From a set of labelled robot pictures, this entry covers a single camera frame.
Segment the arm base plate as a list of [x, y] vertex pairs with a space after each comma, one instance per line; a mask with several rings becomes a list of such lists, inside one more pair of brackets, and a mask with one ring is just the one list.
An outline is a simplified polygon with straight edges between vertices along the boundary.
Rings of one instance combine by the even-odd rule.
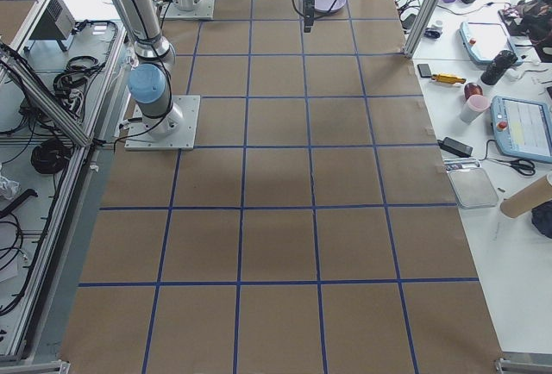
[[164, 0], [160, 17], [165, 20], [211, 21], [215, 0]]
[[194, 148], [201, 96], [173, 95], [172, 110], [160, 123], [142, 116], [136, 104], [133, 117], [141, 121], [129, 127], [130, 138], [124, 147], [128, 151], [186, 150]]

